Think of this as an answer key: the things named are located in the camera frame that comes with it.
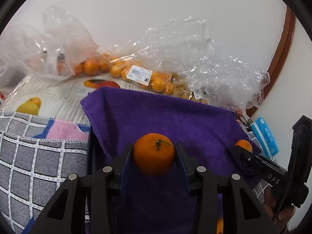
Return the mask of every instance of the blue package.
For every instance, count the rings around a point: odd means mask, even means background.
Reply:
[[[266,158],[272,159],[273,156],[280,152],[269,126],[262,117],[259,117],[251,124],[250,128],[257,137]]]

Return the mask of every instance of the red object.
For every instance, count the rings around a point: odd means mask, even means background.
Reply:
[[[5,100],[5,97],[4,97],[4,95],[0,92],[0,98],[2,99],[2,100]]]
[[[112,88],[119,88],[120,86],[118,83],[115,83],[113,81],[106,81],[106,80],[100,80],[100,79],[91,79],[84,81],[84,86],[88,88],[98,89],[100,87],[112,87]]]

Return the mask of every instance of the gray checkered blanket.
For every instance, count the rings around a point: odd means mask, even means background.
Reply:
[[[69,174],[86,175],[88,144],[33,138],[49,119],[0,114],[0,210],[20,234]]]

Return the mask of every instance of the newspaper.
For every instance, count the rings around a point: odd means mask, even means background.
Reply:
[[[145,91],[136,83],[113,78],[109,73],[92,77],[74,77],[56,85],[26,76],[7,96],[0,110],[15,111],[31,97],[39,97],[42,103],[39,116],[90,125],[80,105],[80,100],[96,90],[92,88],[95,84],[104,83],[105,85],[106,83],[112,84],[112,82],[121,89]]]

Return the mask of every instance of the white wall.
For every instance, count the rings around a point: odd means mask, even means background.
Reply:
[[[292,126],[305,115],[312,119],[312,42],[298,20],[291,49],[283,69],[264,103],[252,117],[262,116],[268,123],[280,148],[277,162],[287,168],[291,153]],[[290,222],[296,227],[312,201],[312,173],[307,186],[310,193]]]
[[[282,0],[27,0],[9,25],[27,23],[43,31],[41,12],[51,4],[78,17],[103,48],[137,39],[172,18],[208,18],[223,54],[264,69],[279,42],[286,10]]]

